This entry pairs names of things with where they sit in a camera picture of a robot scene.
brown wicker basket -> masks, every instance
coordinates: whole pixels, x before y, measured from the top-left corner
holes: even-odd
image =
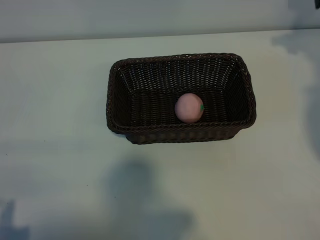
[[[175,104],[198,95],[201,119],[182,123]],[[256,120],[256,100],[247,66],[232,53],[131,58],[116,62],[109,75],[108,128],[134,144],[226,140]]]

white surface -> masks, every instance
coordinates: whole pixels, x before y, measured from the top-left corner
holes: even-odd
[[[0,42],[319,27],[314,0],[0,0]]]
[[[30,240],[318,240],[319,42],[299,30],[0,44],[2,208],[15,202]],[[207,52],[247,63],[251,128],[151,145],[108,130],[115,61]]]

pink ball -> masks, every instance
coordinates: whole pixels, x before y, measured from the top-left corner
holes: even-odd
[[[186,124],[192,124],[204,113],[204,103],[197,95],[186,93],[179,97],[174,110],[178,119]]]

table surface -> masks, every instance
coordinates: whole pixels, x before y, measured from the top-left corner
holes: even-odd
[[[320,239],[320,29],[0,44],[0,238]],[[106,126],[121,59],[235,53],[257,119],[134,145]]]

woven pattern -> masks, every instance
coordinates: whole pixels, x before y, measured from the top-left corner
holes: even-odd
[[[201,119],[182,123],[175,104],[198,95]],[[107,126],[134,144],[230,139],[256,120],[251,76],[238,55],[183,54],[116,62],[109,75]]]

